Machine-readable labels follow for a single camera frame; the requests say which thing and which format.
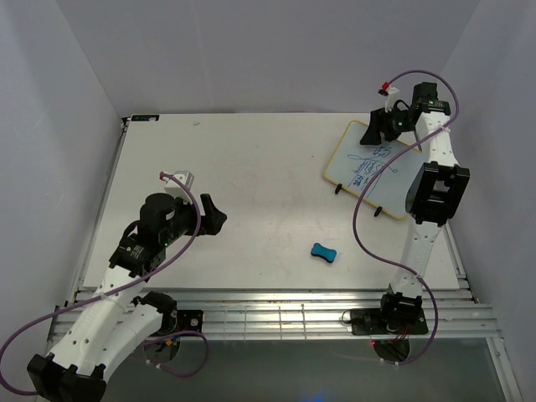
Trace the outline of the yellow framed small whiteboard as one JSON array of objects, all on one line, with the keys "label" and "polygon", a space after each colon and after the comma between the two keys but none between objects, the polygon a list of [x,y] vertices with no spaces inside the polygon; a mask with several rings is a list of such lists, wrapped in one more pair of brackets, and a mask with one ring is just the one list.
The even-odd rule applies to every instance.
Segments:
[{"label": "yellow framed small whiteboard", "polygon": [[378,146],[363,146],[359,142],[367,128],[361,121],[348,123],[323,176],[335,185],[341,183],[358,196],[368,188],[364,202],[382,206],[383,212],[394,219],[404,219],[406,194],[426,156],[413,148],[391,162],[390,159],[407,145],[395,140]]}]

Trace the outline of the blue whiteboard eraser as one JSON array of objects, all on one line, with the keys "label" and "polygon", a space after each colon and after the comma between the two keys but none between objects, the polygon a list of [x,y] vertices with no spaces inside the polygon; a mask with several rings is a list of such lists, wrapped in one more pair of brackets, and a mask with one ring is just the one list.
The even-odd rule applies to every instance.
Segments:
[{"label": "blue whiteboard eraser", "polygon": [[321,258],[329,264],[332,264],[335,261],[337,254],[335,249],[328,248],[317,242],[314,243],[311,248],[311,256]]}]

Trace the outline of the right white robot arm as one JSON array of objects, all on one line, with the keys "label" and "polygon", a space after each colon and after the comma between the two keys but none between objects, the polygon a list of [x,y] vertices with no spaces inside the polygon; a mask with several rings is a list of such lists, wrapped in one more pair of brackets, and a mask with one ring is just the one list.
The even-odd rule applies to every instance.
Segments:
[{"label": "right white robot arm", "polygon": [[401,110],[399,90],[386,82],[380,89],[384,107],[372,111],[363,145],[392,142],[403,132],[420,136],[419,146],[428,157],[422,163],[405,198],[405,210],[412,218],[398,271],[383,294],[378,308],[352,310],[354,335],[426,335],[428,327],[422,308],[422,281],[431,251],[442,227],[461,202],[470,179],[460,166],[452,147],[447,123],[451,108],[440,100],[437,85],[422,82],[415,86],[410,105]]}]

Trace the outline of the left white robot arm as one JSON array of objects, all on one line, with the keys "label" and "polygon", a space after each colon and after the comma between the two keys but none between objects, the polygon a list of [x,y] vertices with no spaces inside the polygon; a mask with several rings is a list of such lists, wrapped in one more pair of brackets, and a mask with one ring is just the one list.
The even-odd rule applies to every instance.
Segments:
[{"label": "left white robot arm", "polygon": [[95,302],[84,307],[65,336],[46,356],[27,366],[38,395],[49,401],[99,401],[122,361],[151,336],[178,329],[177,303],[150,291],[146,274],[166,259],[166,249],[183,235],[217,235],[227,216],[209,194],[200,196],[204,214],[168,193],[146,197],[139,219],[130,223],[109,259]]}]

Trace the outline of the left blue corner label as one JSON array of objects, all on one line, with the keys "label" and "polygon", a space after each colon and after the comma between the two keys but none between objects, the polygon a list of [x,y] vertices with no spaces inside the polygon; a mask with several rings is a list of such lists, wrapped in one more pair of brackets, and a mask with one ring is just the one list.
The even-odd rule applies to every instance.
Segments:
[{"label": "left blue corner label", "polygon": [[145,122],[155,122],[159,121],[160,116],[159,115],[132,115],[131,116],[131,122],[139,122],[139,121],[145,121]]}]

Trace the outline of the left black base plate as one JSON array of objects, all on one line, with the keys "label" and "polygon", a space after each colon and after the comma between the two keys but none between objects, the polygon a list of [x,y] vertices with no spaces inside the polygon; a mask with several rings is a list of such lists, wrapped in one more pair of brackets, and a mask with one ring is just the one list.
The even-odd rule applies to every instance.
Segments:
[{"label": "left black base plate", "polygon": [[162,317],[162,325],[155,336],[165,336],[181,331],[201,332],[204,321],[203,310],[175,310],[165,313]]}]

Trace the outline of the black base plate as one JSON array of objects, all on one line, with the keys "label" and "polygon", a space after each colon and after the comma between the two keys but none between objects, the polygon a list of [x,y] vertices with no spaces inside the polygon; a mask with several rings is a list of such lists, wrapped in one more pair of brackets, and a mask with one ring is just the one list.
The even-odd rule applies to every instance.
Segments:
[{"label": "black base plate", "polygon": [[201,332],[204,321],[203,310],[175,310],[165,313],[162,317],[162,325],[155,336],[165,336],[181,331]]},{"label": "black base plate", "polygon": [[405,318],[384,317],[379,308],[349,309],[341,321],[351,327],[353,335],[426,335],[429,330],[421,313],[415,322]]}]

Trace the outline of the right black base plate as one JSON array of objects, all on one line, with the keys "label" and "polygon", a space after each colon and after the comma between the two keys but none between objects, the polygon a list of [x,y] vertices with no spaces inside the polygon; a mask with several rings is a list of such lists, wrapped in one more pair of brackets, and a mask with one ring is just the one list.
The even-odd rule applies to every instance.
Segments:
[{"label": "right black base plate", "polygon": [[421,313],[415,322],[405,318],[384,317],[379,308],[349,309],[341,321],[351,327],[353,335],[426,335],[429,330]]}]

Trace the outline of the aluminium frame rails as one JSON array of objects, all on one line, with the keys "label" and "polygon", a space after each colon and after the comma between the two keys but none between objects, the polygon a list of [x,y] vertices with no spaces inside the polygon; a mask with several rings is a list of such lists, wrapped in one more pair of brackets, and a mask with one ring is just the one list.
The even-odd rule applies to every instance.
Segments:
[{"label": "aluminium frame rails", "polygon": [[[119,152],[75,300],[101,283],[122,230],[142,201],[161,191],[161,171],[188,170],[193,190],[227,214],[222,232],[169,249],[176,261],[147,284],[183,309],[204,311],[214,341],[349,340],[344,310],[379,303],[394,268],[367,256],[353,237],[357,199],[324,170],[350,121],[364,113],[160,114],[131,122]],[[337,251],[332,264],[314,243]]]}]

